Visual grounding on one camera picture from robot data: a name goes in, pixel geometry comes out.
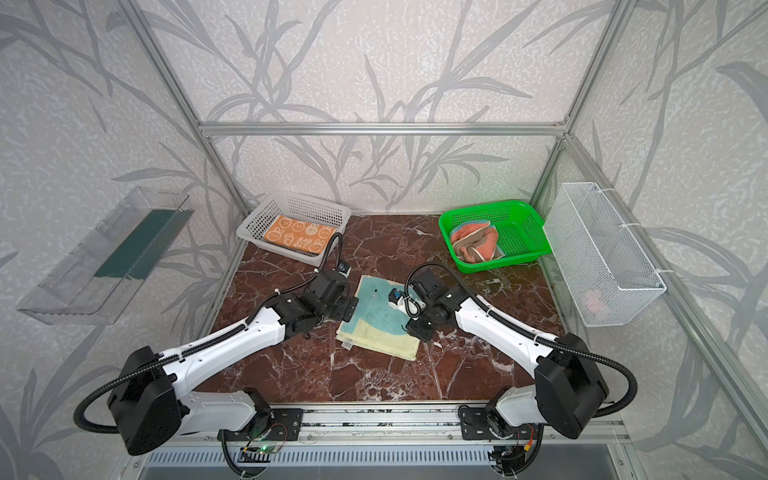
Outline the blue yellow towel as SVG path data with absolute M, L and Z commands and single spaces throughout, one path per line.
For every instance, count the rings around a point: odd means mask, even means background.
M 388 294 L 403 285 L 370 275 L 360 279 L 355 296 L 358 306 L 349 322 L 342 322 L 336 339 L 345 347 L 354 346 L 406 361 L 415 361 L 421 341 L 405 331 L 409 320 L 388 304 Z

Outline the brown pink striped towel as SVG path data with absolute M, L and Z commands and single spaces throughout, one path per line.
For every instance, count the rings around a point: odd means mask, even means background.
M 499 232 L 487 220 L 465 222 L 450 233 L 450 245 L 457 258 L 468 264 L 480 264 L 505 256 L 499 246 Z

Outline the orange bunny pattern towel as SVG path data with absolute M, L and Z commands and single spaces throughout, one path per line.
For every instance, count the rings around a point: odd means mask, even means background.
M 325 251 L 336 231 L 332 226 L 280 215 L 267 228 L 262 238 L 270 244 L 316 256 Z

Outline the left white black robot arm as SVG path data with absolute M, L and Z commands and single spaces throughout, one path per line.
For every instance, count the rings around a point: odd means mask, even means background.
M 204 394 L 196 387 L 238 361 L 300 334 L 325 320 L 348 321 L 357 306 L 349 292 L 350 266 L 320 271 L 300 295 L 282 293 L 266 301 L 254 317 L 197 341 L 155 353 L 134 351 L 122 375 L 137 377 L 115 387 L 107 405 L 127 452 L 148 453 L 177 435 L 238 431 L 268 404 L 256 393 Z

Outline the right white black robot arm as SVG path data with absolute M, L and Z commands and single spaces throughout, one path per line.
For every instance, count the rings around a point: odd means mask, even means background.
M 568 334 L 542 332 L 493 307 L 459 279 L 453 286 L 430 264 L 414 269 L 403 293 L 411 317 L 406 331 L 425 342 L 442 327 L 454 327 L 485 340 L 510 357 L 533 379 L 508 387 L 486 405 L 491 432 L 500 439 L 523 425 L 545 425 L 578 438 L 606 399 L 609 389 L 585 343 Z

